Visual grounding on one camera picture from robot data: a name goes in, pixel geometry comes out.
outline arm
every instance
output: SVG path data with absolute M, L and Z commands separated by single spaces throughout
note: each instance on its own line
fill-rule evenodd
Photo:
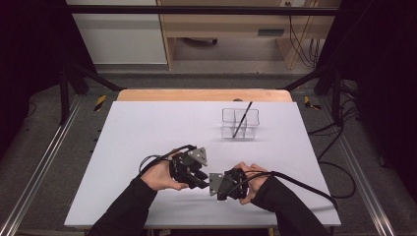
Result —
M 248 177 L 260 171 L 266 172 L 256 164 L 249 167 L 243 162 L 235 168 L 241 168 Z M 261 176 L 249 181 L 248 196 L 241 199 L 240 203 L 242 205 L 252 203 L 275 212 L 280 235 L 328 235 L 326 229 L 304 203 L 273 176 Z
M 169 162 L 162 160 L 130 183 L 94 224 L 89 236 L 140 235 L 157 191 L 168 188 L 181 190 L 188 185 L 172 180 Z

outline black sleeve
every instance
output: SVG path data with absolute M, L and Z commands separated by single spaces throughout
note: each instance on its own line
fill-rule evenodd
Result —
M 280 235 L 329 235 L 316 216 L 284 184 L 269 176 L 252 204 L 275 212 Z
M 89 236 L 140 235 L 156 193 L 139 176 L 136 177 L 92 226 Z

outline white tabletop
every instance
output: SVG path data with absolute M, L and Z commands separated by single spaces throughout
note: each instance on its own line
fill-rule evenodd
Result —
M 260 126 L 254 140 L 221 138 L 223 108 L 247 102 L 115 101 L 65 221 L 91 227 L 138 175 L 148 155 L 193 145 L 206 148 L 208 167 L 222 173 L 240 161 L 286 174 L 328 193 L 295 102 L 254 102 Z M 332 204 L 321 196 L 281 180 L 325 226 L 340 225 Z M 148 228 L 257 228 L 276 225 L 273 213 L 229 199 L 218 203 L 209 188 L 159 191 L 149 210 Z

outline gray floor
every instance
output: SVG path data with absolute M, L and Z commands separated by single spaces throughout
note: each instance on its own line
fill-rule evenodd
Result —
M 289 72 L 282 68 L 283 62 L 279 56 L 270 53 L 270 50 L 256 49 L 258 45 L 274 48 L 274 43 L 270 40 L 224 39 L 219 40 L 217 46 L 182 41 L 179 45 L 182 50 L 178 50 L 176 54 L 177 66 L 171 71 L 152 69 L 138 73 L 135 71 L 137 68 L 134 68 L 135 70 L 119 73 L 114 68 L 108 70 L 107 67 L 101 72 L 108 80 L 128 88 L 276 89 L 311 70 L 303 68 L 299 63 L 299 68 Z M 80 109 L 20 222 L 20 232 L 60 231 L 59 234 L 63 235 L 65 231 L 79 232 L 78 235 L 83 235 L 82 231 L 67 228 L 63 223 L 71 199 L 76 195 L 89 164 L 111 101 L 117 97 L 117 92 L 90 80 L 89 85 L 88 95 L 77 95 L 82 98 Z M 329 101 L 326 96 L 314 97 L 311 93 L 313 85 L 314 82 L 311 82 L 292 92 L 309 131 L 329 123 L 323 109 L 316 110 L 304 106 L 305 95 L 310 97 L 313 104 L 326 106 Z M 102 94 L 106 94 L 107 98 L 101 110 L 93 111 L 98 97 Z M 59 88 L 53 87 L 39 92 L 30 101 L 33 109 L 34 104 L 36 105 L 34 113 L 25 120 L 19 134 L 0 160 L 1 222 L 4 222 L 13 210 L 58 129 Z M 353 106 L 353 103 L 346 103 L 346 109 L 349 106 Z M 352 148 L 396 235 L 417 235 L 417 206 L 407 194 L 395 171 L 380 167 L 378 154 L 360 119 L 353 117 L 345 122 L 343 137 Z M 315 153 L 319 155 L 333 138 L 334 134 L 311 137 Z M 340 143 L 336 143 L 328 150 L 323 160 L 348 168 L 345 158 Z M 344 195 L 351 190 L 349 179 L 342 172 L 325 165 L 322 166 L 322 171 L 332 194 Z M 335 229 L 335 235 L 380 235 L 360 192 L 356 192 L 352 198 L 338 200 L 338 203 L 342 225 Z

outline white wall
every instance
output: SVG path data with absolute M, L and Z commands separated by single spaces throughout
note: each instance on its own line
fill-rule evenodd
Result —
M 154 0 L 67 0 L 69 5 L 156 5 Z M 94 64 L 166 64 L 158 15 L 74 14 Z

